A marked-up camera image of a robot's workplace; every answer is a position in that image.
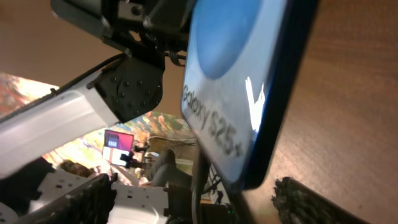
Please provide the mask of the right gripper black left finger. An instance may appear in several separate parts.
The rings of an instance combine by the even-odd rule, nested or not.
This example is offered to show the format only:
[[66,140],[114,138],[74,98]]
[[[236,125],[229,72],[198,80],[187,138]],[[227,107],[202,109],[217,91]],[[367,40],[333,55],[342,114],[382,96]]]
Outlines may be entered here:
[[39,185],[40,197],[16,224],[107,224],[117,191],[118,175],[91,179],[66,172],[49,173]]

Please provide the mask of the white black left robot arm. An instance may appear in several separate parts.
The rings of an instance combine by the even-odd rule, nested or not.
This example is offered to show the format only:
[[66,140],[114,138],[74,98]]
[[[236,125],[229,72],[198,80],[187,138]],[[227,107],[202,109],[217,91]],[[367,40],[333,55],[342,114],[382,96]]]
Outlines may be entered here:
[[153,110],[165,58],[188,44],[194,1],[52,1],[56,15],[119,53],[1,119],[2,223],[175,223],[174,189],[121,185],[55,170],[43,155]]

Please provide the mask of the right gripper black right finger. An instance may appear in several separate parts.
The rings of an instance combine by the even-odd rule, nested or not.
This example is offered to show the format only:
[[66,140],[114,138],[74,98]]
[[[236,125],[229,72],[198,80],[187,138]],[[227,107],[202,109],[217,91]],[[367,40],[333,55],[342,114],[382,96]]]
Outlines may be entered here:
[[271,201],[282,224],[367,224],[299,181],[275,181]]

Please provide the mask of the blue Galaxy smartphone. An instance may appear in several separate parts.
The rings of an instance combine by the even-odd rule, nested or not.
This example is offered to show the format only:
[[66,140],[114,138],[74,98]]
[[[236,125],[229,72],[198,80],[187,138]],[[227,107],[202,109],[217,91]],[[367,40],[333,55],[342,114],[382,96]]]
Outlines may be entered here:
[[182,114],[227,190],[259,187],[299,72],[316,0],[200,0]]

